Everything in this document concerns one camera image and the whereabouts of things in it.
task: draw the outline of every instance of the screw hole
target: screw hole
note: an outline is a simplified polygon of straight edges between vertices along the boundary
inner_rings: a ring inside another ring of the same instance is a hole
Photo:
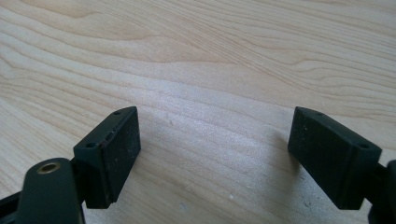
[[[359,144],[359,147],[362,147],[362,148],[369,148],[369,146],[367,146],[367,145],[364,144],[364,143],[360,143],[360,144]]]
[[[89,143],[89,144],[87,144],[87,145],[85,145],[86,147],[94,147],[94,146],[96,146],[96,143]]]
[[[38,168],[37,172],[41,175],[46,175],[58,170],[61,167],[59,162],[50,162]]]

